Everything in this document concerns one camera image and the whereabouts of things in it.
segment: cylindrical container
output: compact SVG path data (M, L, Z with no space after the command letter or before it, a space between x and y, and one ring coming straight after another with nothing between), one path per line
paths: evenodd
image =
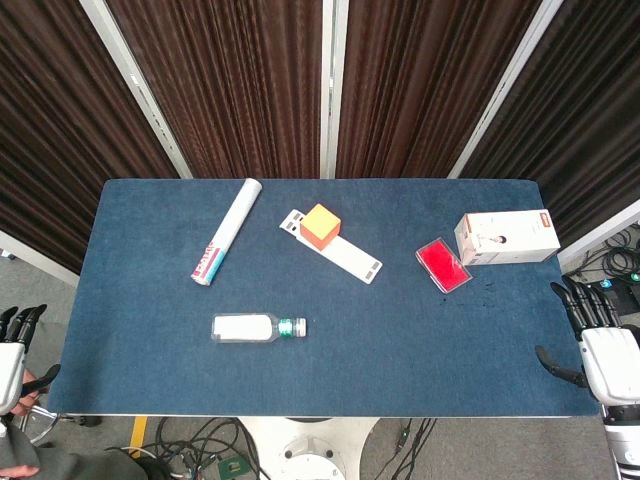
M229 211L222 219L216 234L209 242L204 251L204 255L198 262L196 269L191 274L191 278L200 285L211 285L213 276L220 267L224 256L227 254L231 243L236 238L236 234L247 218L249 210L253 206L258 194L262 190L262 185L253 178L247 178L242 188L236 195Z
M306 336L305 318L278 318L270 313L216 315L211 326L211 338L218 343L268 343Z

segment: yellow cube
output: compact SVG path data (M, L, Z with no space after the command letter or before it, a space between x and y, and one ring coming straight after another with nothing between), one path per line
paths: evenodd
M300 222L300 234L318 250L340 233L340 219L319 203Z

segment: white tube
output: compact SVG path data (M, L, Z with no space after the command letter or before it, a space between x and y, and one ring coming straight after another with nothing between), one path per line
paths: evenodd
M258 194L262 190L262 185L253 178L247 178L242 188L236 195L235 200L229 207L229 211L222 219L216 234L204 251L204 255L198 262L196 269L191 274L191 278L200 285L211 285L213 276L227 254L231 243L236 238L238 230L247 218Z

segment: bottle label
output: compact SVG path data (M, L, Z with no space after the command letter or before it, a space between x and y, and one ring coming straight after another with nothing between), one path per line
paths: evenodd
M278 332L281 337L293 337L293 322L290 318L281 318L278 322Z

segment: white box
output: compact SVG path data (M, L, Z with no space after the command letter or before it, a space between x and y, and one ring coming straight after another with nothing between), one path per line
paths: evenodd
M463 265L542 262L560 248L547 210L467 213L455 234Z

